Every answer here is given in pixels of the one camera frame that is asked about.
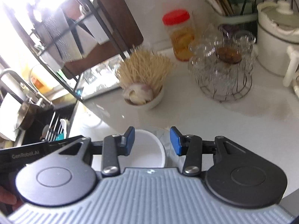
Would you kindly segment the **person's left hand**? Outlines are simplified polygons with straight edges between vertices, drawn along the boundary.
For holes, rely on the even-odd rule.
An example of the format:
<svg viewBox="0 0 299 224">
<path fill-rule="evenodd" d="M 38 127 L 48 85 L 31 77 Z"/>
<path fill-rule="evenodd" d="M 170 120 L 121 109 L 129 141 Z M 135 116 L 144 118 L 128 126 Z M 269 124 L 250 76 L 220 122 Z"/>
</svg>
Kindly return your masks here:
<svg viewBox="0 0 299 224">
<path fill-rule="evenodd" d="M 0 202 L 10 205 L 13 211 L 23 205 L 23 202 L 20 199 L 18 200 L 14 194 L 10 193 L 2 186 L 0 186 Z"/>
</svg>

